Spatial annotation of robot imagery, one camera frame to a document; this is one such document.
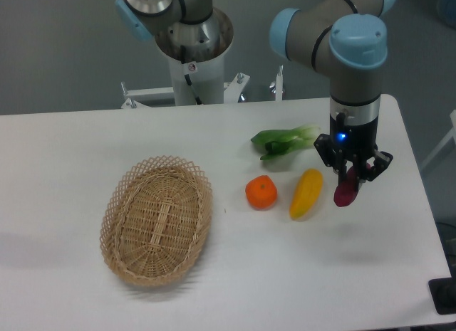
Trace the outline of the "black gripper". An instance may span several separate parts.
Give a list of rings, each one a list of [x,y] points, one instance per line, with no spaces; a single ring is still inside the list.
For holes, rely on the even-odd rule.
[[[346,180],[346,160],[352,162],[355,154],[361,163],[358,178],[362,182],[372,182],[389,167],[393,155],[374,151],[377,129],[378,117],[356,126],[340,125],[335,118],[330,117],[330,135],[320,134],[313,145],[323,163],[338,175],[338,184]]]

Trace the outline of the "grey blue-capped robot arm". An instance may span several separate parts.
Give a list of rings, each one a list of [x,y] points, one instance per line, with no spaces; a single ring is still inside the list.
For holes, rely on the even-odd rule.
[[[382,67],[388,56],[381,16],[395,0],[323,0],[310,11],[284,9],[269,31],[271,49],[330,80],[330,132],[314,145],[340,183],[373,181],[392,162],[376,133]],[[116,0],[116,10],[140,40],[154,39],[175,64],[178,105],[220,103],[222,69],[204,70],[229,49],[229,19],[213,0]]]

